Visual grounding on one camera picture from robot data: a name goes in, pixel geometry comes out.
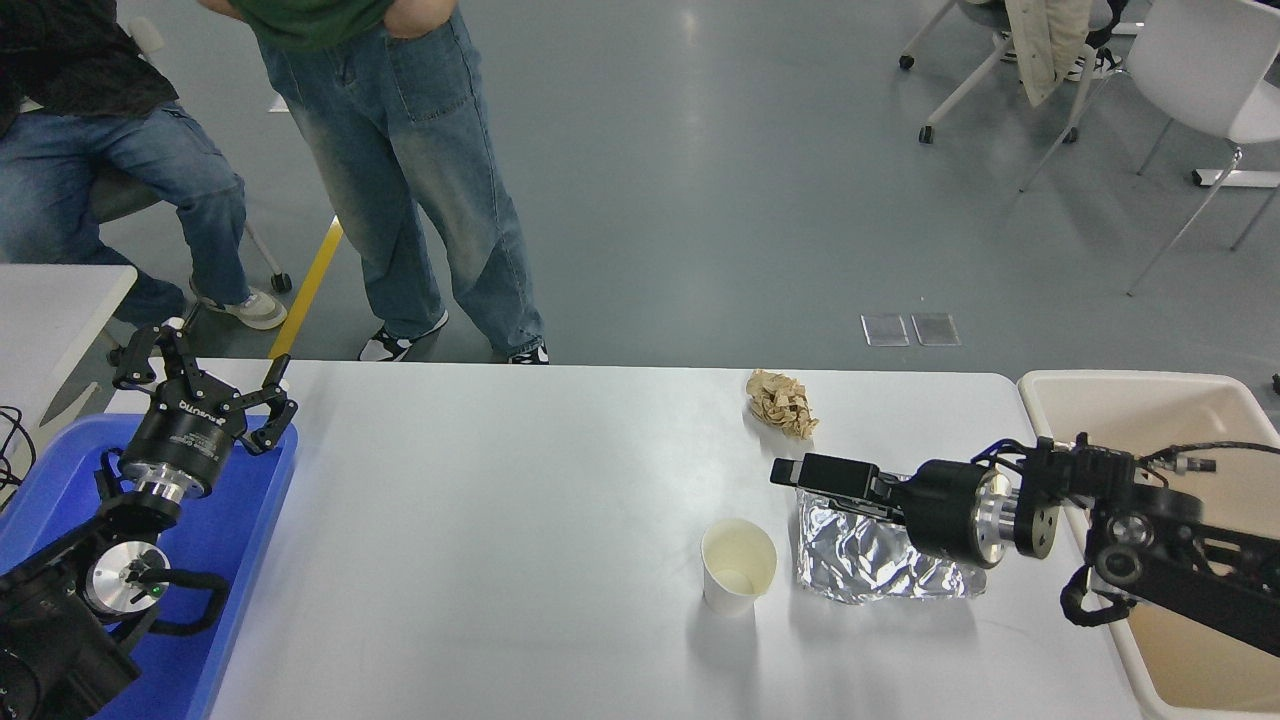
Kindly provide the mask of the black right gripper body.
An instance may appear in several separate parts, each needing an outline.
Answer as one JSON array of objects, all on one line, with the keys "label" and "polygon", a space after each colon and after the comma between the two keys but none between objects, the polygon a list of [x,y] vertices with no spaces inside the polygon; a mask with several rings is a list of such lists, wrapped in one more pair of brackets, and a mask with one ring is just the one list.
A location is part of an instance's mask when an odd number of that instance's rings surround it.
[{"label": "black right gripper body", "polygon": [[908,538],[920,553],[974,568],[993,560],[979,537],[979,489],[988,470],[972,462],[929,460],[902,486]]}]

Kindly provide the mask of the standing person's left hand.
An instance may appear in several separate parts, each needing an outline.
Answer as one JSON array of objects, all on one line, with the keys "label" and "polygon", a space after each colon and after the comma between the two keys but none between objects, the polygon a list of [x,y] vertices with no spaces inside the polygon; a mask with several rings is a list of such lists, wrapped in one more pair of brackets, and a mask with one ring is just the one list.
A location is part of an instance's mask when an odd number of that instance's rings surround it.
[{"label": "standing person's left hand", "polygon": [[397,0],[387,8],[381,23],[393,38],[419,38],[445,24],[457,5],[453,0]]}]

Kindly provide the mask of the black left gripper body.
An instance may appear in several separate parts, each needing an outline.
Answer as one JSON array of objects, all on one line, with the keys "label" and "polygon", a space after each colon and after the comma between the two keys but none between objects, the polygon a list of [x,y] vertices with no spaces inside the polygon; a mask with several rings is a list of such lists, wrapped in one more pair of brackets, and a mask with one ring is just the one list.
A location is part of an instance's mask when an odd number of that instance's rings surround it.
[{"label": "black left gripper body", "polygon": [[187,398],[155,393],[118,468],[138,480],[148,468],[168,465],[198,483],[215,483],[246,427],[242,410],[221,415]]}]

